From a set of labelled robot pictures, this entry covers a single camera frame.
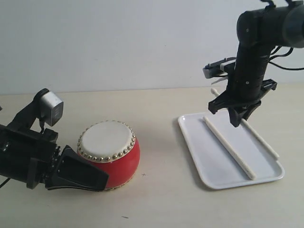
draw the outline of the red drum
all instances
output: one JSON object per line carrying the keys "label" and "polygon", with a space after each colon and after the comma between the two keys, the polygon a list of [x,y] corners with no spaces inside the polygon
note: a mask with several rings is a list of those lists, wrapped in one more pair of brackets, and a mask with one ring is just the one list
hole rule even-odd
{"label": "red drum", "polygon": [[87,128],[78,140],[77,153],[109,175],[106,190],[128,182],[140,160],[133,129],[120,121],[104,121]]}

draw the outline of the table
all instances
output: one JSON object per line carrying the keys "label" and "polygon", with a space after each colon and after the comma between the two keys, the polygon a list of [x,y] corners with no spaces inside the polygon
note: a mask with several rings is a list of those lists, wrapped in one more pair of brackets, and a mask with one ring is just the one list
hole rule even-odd
{"label": "table", "polygon": [[[52,129],[61,147],[75,150],[80,133],[91,124],[122,120],[140,142],[139,168],[129,183],[107,192],[47,191],[42,184],[30,190],[11,180],[0,189],[0,227],[303,227],[303,94],[304,84],[279,84],[248,120],[280,155],[285,177],[218,191],[201,182],[177,124],[182,114],[207,111],[214,99],[210,88],[58,94],[65,101],[64,116]],[[7,125],[32,98],[0,96],[0,123]]]}

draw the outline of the plastic tray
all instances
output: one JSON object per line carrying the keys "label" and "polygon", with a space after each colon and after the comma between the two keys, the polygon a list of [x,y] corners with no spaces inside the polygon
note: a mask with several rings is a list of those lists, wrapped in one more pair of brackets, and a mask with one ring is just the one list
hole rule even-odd
{"label": "plastic tray", "polygon": [[[251,180],[218,138],[203,122],[208,117],[239,156],[256,174]],[[243,123],[237,128],[229,121],[228,111],[186,114],[178,118],[181,131],[193,157],[201,180],[211,189],[227,189],[276,181],[285,171],[263,144]]]}

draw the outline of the wall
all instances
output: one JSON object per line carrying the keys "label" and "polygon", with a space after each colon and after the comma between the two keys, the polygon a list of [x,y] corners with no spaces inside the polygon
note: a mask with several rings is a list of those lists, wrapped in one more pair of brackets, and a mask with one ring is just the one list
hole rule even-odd
{"label": "wall", "polygon": [[[285,1],[275,1],[285,5]],[[0,94],[209,86],[259,0],[0,0]],[[283,61],[303,67],[304,50]],[[301,72],[269,66],[278,82]]]}

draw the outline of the white drumstick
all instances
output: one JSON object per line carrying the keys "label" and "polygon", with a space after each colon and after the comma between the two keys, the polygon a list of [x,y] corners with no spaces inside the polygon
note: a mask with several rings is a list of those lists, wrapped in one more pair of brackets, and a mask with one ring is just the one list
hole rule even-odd
{"label": "white drumstick", "polygon": [[[211,89],[211,93],[216,97],[219,96],[219,93],[215,88]],[[260,143],[273,156],[273,158],[278,160],[280,156],[277,154],[277,152],[275,152],[275,150],[268,143],[266,143],[266,141],[248,124],[248,122],[242,119],[242,123],[255,136],[255,138],[260,141]]]}
{"label": "white drumstick", "polygon": [[226,141],[222,134],[215,128],[215,126],[210,122],[207,117],[203,117],[204,122],[208,128],[213,132],[213,134],[218,138],[226,150],[231,154],[234,160],[239,164],[239,166],[244,170],[247,176],[254,180],[256,178],[255,173],[250,169],[250,167],[242,160],[242,158],[237,154],[237,152],[232,148],[232,146]]}

